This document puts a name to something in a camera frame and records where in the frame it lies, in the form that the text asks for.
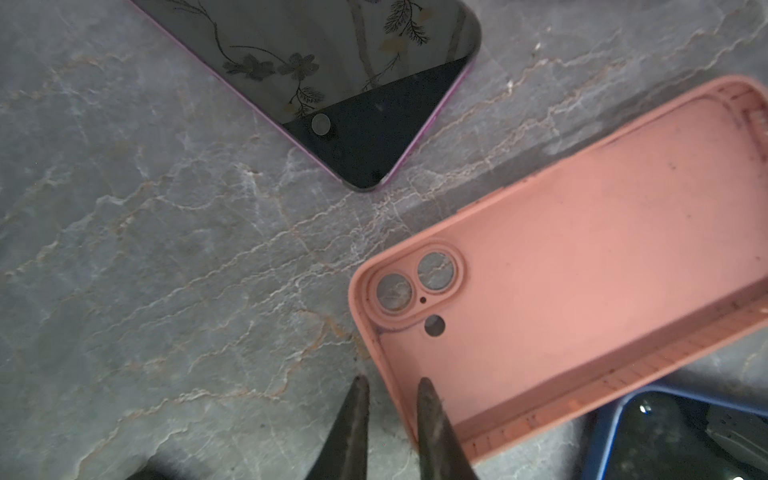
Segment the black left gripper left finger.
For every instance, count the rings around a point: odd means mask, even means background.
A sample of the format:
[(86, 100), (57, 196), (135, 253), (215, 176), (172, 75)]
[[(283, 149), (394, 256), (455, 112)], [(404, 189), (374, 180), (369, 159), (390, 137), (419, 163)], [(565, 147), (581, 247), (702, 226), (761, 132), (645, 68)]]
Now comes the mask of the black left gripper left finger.
[(307, 480), (365, 480), (368, 467), (370, 386), (354, 378)]

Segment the pink phone case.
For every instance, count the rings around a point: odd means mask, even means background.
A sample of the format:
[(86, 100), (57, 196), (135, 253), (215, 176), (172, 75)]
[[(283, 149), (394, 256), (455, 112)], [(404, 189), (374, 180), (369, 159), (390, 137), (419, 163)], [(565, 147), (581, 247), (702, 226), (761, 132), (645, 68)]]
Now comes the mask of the pink phone case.
[(767, 325), (767, 90), (721, 77), (366, 261), (349, 307), (410, 439), (487, 458)]

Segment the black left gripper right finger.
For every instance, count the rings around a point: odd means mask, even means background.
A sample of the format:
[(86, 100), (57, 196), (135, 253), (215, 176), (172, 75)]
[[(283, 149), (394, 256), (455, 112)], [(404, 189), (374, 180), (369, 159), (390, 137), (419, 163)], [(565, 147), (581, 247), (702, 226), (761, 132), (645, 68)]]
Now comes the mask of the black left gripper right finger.
[(432, 381), (417, 392), (417, 437), (421, 480), (478, 480)]

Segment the black phone blue edge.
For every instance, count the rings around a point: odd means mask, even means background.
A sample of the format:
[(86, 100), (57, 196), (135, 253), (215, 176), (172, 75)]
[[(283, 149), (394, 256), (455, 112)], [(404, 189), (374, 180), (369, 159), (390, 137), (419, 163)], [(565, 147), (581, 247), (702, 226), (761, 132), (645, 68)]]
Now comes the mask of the black phone blue edge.
[(765, 479), (767, 408), (657, 381), (597, 410), (583, 479)]

